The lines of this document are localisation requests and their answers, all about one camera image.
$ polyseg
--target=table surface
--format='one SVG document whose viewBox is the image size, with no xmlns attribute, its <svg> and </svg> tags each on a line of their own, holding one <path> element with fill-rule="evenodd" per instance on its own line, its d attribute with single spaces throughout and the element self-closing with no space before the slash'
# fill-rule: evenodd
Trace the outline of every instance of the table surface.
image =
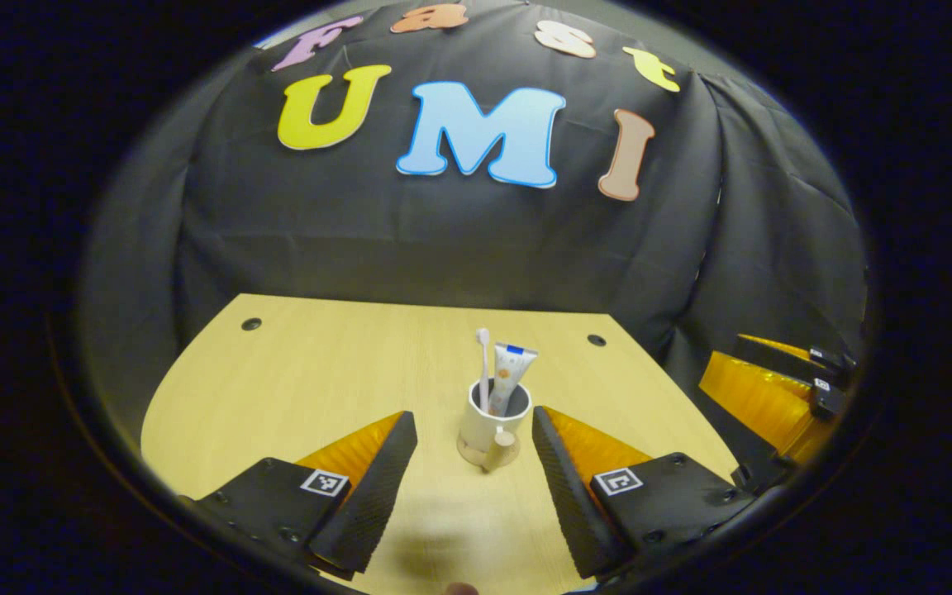
<svg viewBox="0 0 952 595">
<path fill-rule="evenodd" d="M 262 324 L 243 331 L 250 317 Z M 262 457 L 298 460 L 413 411 L 418 445 L 369 568 L 351 581 L 327 578 L 389 595 L 438 595 L 452 581 L 490 594 L 581 587 L 531 416 L 512 464 L 484 474 L 458 455 L 465 393 L 483 366 L 479 327 L 492 342 L 540 352 L 522 378 L 536 406 L 650 456 L 685 452 L 730 481 L 737 463 L 721 437 L 608 315 L 252 294 L 230 302 L 171 366 L 146 413 L 142 453 L 177 493 L 200 498 Z"/>
</svg>

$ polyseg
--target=cup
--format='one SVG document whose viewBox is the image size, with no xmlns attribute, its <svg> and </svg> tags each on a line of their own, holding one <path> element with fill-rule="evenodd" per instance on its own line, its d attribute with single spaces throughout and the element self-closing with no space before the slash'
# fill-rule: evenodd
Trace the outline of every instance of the cup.
<svg viewBox="0 0 952 595">
<path fill-rule="evenodd" d="M 494 388 L 494 379 L 490 379 L 490 389 Z M 531 411 L 531 393 L 518 384 L 509 397 L 506 415 L 498 416 L 483 413 L 479 407 L 479 380 L 469 387 L 469 399 L 465 403 L 465 412 L 461 418 L 461 430 L 458 432 L 458 452 L 469 463 L 478 464 L 484 470 L 510 464 L 516 459 L 521 443 L 516 430 Z"/>
</svg>

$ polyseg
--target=yellow letter u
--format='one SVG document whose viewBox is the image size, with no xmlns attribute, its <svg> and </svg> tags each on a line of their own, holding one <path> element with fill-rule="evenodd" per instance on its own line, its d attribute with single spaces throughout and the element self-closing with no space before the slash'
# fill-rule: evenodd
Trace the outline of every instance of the yellow letter u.
<svg viewBox="0 0 952 595">
<path fill-rule="evenodd" d="M 312 124 L 311 112 L 318 91 L 332 80 L 331 74 L 311 76 L 298 80 L 284 90 L 286 101 L 278 121 L 278 139 L 281 144 L 294 150 L 312 150 L 336 145 L 362 126 L 369 112 L 369 101 L 374 96 L 377 79 L 392 72 L 386 64 L 363 65 L 344 72 L 344 80 L 350 80 L 344 106 L 336 120 L 328 124 Z"/>
</svg>

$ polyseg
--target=blue letter m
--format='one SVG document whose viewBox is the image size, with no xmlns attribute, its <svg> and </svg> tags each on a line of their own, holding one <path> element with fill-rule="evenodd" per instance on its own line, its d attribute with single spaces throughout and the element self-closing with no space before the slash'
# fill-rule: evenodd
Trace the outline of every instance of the blue letter m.
<svg viewBox="0 0 952 595">
<path fill-rule="evenodd" d="M 439 135 L 445 133 L 465 176 L 475 172 L 498 139 L 503 139 L 502 155 L 487 168 L 492 178 L 534 188 L 556 184 L 556 172 L 549 166 L 549 138 L 553 116 L 565 105 L 559 94 L 515 89 L 487 116 L 462 83 L 418 84 L 413 97 L 421 99 L 421 111 L 411 150 L 396 162 L 401 173 L 436 176 L 445 172 L 446 159 L 439 155 Z"/>
</svg>

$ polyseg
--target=foam letter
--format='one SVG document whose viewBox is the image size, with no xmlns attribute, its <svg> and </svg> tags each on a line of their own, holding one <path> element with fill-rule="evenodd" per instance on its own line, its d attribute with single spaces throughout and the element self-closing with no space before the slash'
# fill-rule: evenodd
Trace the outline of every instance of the foam letter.
<svg viewBox="0 0 952 595">
<path fill-rule="evenodd" d="M 556 110 L 565 106 L 559 94 L 514 89 L 487 116 L 462 83 L 418 84 L 413 97 L 421 99 L 421 111 L 411 149 L 396 162 L 399 172 L 413 176 L 445 172 L 446 159 L 439 155 L 440 135 L 445 133 L 465 176 L 475 172 L 502 139 L 502 155 L 487 168 L 492 178 L 534 188 L 556 184 L 556 172 L 549 166 L 549 139 Z"/>
<path fill-rule="evenodd" d="M 679 87 L 677 83 L 664 76 L 664 72 L 674 74 L 674 69 L 667 64 L 661 63 L 659 58 L 644 50 L 635 50 L 634 48 L 623 48 L 623 50 L 627 54 L 634 56 L 634 68 L 638 69 L 638 72 L 641 73 L 642 76 L 645 76 L 646 79 L 657 83 L 660 87 L 664 87 L 664 89 L 668 91 L 677 93 L 677 91 L 681 90 L 681 87 Z"/>
<path fill-rule="evenodd" d="M 296 39 L 296 45 L 293 46 L 283 60 L 279 61 L 279 63 L 271 69 L 271 72 L 277 72 L 287 67 L 287 65 L 302 63 L 302 61 L 314 55 L 312 50 L 314 50 L 315 46 L 325 48 L 326 45 L 331 44 L 333 39 L 340 36 L 340 32 L 344 30 L 343 27 L 356 26 L 356 24 L 360 22 L 362 22 L 362 16 L 355 15 L 341 21 L 327 24 L 327 26 L 320 26 L 318 29 L 307 31 L 307 33 L 302 34 Z"/>
<path fill-rule="evenodd" d="M 593 48 L 593 38 L 573 26 L 566 26 L 563 22 L 539 21 L 536 24 L 539 30 L 535 38 L 540 44 L 581 58 L 592 58 L 597 55 Z"/>
<path fill-rule="evenodd" d="M 450 29 L 469 22 L 465 7 L 461 4 L 434 4 L 431 7 L 413 8 L 393 24 L 392 33 L 409 33 L 422 29 Z"/>
<path fill-rule="evenodd" d="M 638 198 L 638 168 L 645 157 L 645 142 L 656 136 L 656 131 L 644 117 L 625 109 L 616 109 L 616 123 L 616 153 L 608 173 L 597 181 L 597 189 L 605 196 L 630 201 Z"/>
<path fill-rule="evenodd" d="M 281 120 L 278 121 L 278 139 L 281 144 L 294 150 L 312 150 L 336 145 L 354 135 L 366 120 L 377 79 L 389 72 L 392 72 L 392 67 L 385 64 L 363 65 L 344 72 L 344 80 L 350 80 L 351 85 L 344 97 L 340 115 L 328 124 L 312 124 L 311 110 L 318 98 L 318 91 L 333 79 L 332 75 L 320 74 L 290 84 L 284 90 L 287 99 L 281 109 Z"/>
</svg>

